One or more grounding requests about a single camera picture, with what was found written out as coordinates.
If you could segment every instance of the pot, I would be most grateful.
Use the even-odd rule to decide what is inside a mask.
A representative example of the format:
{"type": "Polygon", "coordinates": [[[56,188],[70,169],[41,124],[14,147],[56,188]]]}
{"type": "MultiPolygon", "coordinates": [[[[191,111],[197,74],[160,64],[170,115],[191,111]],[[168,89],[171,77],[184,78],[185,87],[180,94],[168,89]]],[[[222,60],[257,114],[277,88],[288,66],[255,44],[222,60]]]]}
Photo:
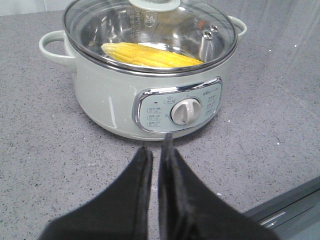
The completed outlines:
{"type": "Polygon", "coordinates": [[[192,133],[220,108],[232,56],[247,31],[239,19],[203,1],[76,0],[64,30],[39,41],[41,53],[72,72],[76,98],[102,128],[144,141],[192,133]],[[45,49],[64,43],[65,55],[45,49]],[[198,58],[183,67],[140,66],[105,54],[104,43],[137,43],[198,58]]]}

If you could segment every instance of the chrome trim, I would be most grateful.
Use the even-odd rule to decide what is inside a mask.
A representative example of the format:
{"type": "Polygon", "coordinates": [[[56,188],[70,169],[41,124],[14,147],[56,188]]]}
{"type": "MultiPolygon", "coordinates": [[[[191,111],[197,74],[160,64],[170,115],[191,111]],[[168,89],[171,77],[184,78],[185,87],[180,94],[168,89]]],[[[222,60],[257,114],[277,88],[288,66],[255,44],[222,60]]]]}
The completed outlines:
{"type": "MultiPolygon", "coordinates": [[[[181,92],[189,92],[192,90],[202,89],[202,88],[214,85],[214,84],[221,85],[221,94],[219,97],[218,106],[216,107],[216,110],[213,112],[213,114],[211,116],[209,116],[205,121],[203,121],[195,126],[186,127],[186,128],[179,129],[176,131],[170,131],[170,133],[176,133],[176,132],[184,131],[187,129],[196,128],[200,125],[205,125],[216,115],[218,109],[221,106],[223,82],[222,82],[222,79],[220,76],[216,76],[216,77],[212,78],[211,80],[207,80],[207,81],[195,83],[195,84],[190,84],[190,85],[183,85],[183,86],[178,86],[178,87],[174,86],[174,87],[162,87],[162,88],[149,88],[149,89],[142,90],[138,95],[136,95],[136,97],[134,99],[133,107],[132,107],[132,119],[133,119],[134,123],[140,129],[142,129],[148,133],[158,133],[158,134],[168,133],[169,131],[154,131],[154,130],[146,129],[144,126],[142,126],[142,124],[140,123],[140,120],[139,120],[139,116],[140,116],[141,106],[142,106],[143,100],[149,96],[152,96],[152,95],[165,95],[165,94],[172,94],[172,93],[176,94],[176,93],[181,93],[181,92]]],[[[202,100],[199,99],[197,96],[190,96],[190,98],[197,99],[201,104],[201,108],[203,107],[202,100]]]]}

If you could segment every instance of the lid knob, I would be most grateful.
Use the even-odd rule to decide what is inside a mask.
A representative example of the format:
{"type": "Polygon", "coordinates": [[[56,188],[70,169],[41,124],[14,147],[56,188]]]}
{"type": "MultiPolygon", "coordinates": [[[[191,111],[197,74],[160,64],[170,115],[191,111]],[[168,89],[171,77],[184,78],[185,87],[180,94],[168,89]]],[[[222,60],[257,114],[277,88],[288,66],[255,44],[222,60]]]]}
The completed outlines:
{"type": "Polygon", "coordinates": [[[129,0],[137,8],[153,12],[169,12],[180,6],[180,0],[129,0]]]}

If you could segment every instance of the glass lid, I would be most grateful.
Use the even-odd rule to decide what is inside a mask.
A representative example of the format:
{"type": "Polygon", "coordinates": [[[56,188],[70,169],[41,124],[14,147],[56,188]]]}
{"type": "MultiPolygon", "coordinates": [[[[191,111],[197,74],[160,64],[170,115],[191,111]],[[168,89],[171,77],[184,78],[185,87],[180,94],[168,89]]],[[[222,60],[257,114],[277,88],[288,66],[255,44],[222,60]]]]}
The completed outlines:
{"type": "Polygon", "coordinates": [[[136,0],[130,1],[132,3],[128,0],[76,0],[71,3],[63,16],[71,45],[100,65],[150,73],[214,67],[235,50],[238,35],[234,25],[227,15],[205,1],[181,0],[177,4],[176,0],[156,0],[162,6],[169,6],[168,10],[158,11],[143,9],[135,4],[136,0]],[[201,62],[179,67],[136,65],[117,60],[104,51],[102,45],[108,43],[148,46],[201,62]]]}

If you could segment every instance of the pot handle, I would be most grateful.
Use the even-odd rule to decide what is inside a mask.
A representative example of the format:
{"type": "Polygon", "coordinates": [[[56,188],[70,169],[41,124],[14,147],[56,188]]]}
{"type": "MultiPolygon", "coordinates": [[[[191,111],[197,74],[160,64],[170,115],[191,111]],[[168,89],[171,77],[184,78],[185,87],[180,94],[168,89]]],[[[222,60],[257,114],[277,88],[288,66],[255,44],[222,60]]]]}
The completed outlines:
{"type": "Polygon", "coordinates": [[[228,17],[236,27],[241,29],[241,32],[238,33],[238,39],[241,40],[247,32],[247,25],[243,21],[241,21],[240,19],[234,16],[228,16],[228,17]]]}
{"type": "Polygon", "coordinates": [[[45,49],[45,47],[51,42],[60,41],[64,43],[65,36],[66,36],[66,33],[64,30],[49,32],[43,37],[41,37],[39,41],[39,48],[42,55],[46,59],[56,64],[63,65],[67,67],[72,73],[76,73],[77,72],[76,58],[74,56],[59,55],[59,54],[49,52],[45,49]]]}

